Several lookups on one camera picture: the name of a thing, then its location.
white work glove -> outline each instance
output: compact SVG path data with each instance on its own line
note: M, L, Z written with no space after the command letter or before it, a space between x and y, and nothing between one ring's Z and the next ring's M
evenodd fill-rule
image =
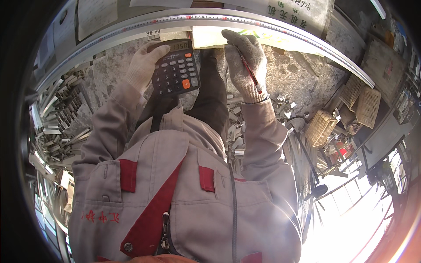
M267 98L266 91L266 56L257 38L252 35L240 35L224 29L222 36L228 44L225 45L225 58L228 62L229 75L234 86L241 93L244 102L258 103ZM241 61L240 54L233 46L236 45L253 71L262 93L259 94L247 68Z
M150 53L146 53L147 47L158 42L149 42L134 54L125 77L125 80L142 95L154 74L155 63L170 51L170 46L162 45Z

jacket sleeve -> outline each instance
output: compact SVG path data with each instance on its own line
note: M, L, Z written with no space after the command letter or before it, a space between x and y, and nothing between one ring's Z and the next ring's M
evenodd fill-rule
M298 210L296 182L282 153L288 130L276 120L270 100L243 105L242 112L246 147L241 174L251 181L266 180L273 202L294 218Z
M115 160L123 153L130 126L145 103L126 81L117 86L108 102L92 115L93 131L81 147L81 160L72 164L75 177L88 175L98 163Z

black pants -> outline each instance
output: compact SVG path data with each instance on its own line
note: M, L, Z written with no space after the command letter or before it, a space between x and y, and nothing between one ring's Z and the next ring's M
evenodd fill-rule
M226 88L218 73L216 58L209 56L202 58L200 68L200 91L195 104L185 112L201 120L214 129L226 140L228 133L228 110L226 108ZM136 128L152 116L168 113L178 105L178 97L160 98L153 92L142 112Z

worker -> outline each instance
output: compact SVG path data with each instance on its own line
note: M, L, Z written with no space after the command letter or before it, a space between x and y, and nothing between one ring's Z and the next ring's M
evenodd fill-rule
M170 50L137 51L125 79L93 116L93 131L72 165L69 240L76 263L293 263L301 255L297 190L266 91L266 57L252 35L222 30L232 83L244 100L241 173L227 163L226 88L217 55L201 53L201 88L193 108L178 104L129 130L146 103L155 64ZM243 66L236 45L262 93Z

calculator keypad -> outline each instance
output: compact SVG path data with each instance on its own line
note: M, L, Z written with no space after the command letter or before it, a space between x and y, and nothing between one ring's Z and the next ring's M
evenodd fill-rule
M184 90L199 85L196 76L194 59L190 53L184 54L185 59L160 62L155 65L152 82L161 95L182 93Z

